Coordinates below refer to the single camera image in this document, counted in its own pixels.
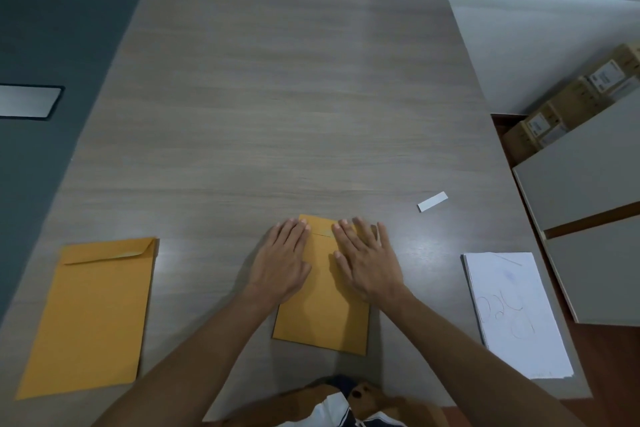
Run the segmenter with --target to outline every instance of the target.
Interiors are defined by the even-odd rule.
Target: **manila envelope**
[[[156,244],[62,249],[16,399],[136,379]]]
[[[311,272],[302,289],[278,307],[274,339],[357,355],[367,354],[369,304],[346,283],[333,252],[336,221],[300,215],[311,225],[303,260]]]

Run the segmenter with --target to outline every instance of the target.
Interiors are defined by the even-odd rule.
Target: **person's left hand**
[[[247,289],[260,294],[274,307],[289,300],[311,271],[311,265],[302,261],[302,251],[310,234],[307,221],[295,218],[270,229],[253,261]]]

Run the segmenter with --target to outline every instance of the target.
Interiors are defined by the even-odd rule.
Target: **wooden table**
[[[145,372],[299,213],[384,221],[408,286],[478,341],[460,254],[534,252],[576,372],[540,384],[589,396],[447,0],[141,0],[0,331],[6,425],[87,425],[127,388],[12,401],[61,245],[160,238]],[[378,312],[366,358],[272,341],[274,320],[211,418],[336,372],[452,404]]]

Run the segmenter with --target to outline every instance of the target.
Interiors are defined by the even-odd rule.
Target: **hand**
[[[347,282],[365,300],[380,307],[397,290],[404,288],[402,270],[385,225],[378,223],[380,245],[369,223],[362,218],[353,221],[361,228],[364,241],[347,220],[340,220],[333,225],[333,235],[346,257],[340,252],[334,252],[333,256]]]
[[[294,218],[270,229],[253,261],[247,289],[266,299],[272,307],[289,300],[311,271],[311,265],[302,261],[310,234],[307,220]]]

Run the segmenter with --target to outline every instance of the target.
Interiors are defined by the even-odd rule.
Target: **person's left arm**
[[[305,221],[274,226],[256,255],[245,289],[138,380],[94,427],[202,422],[254,331],[302,287],[311,269],[302,262],[309,233]]]

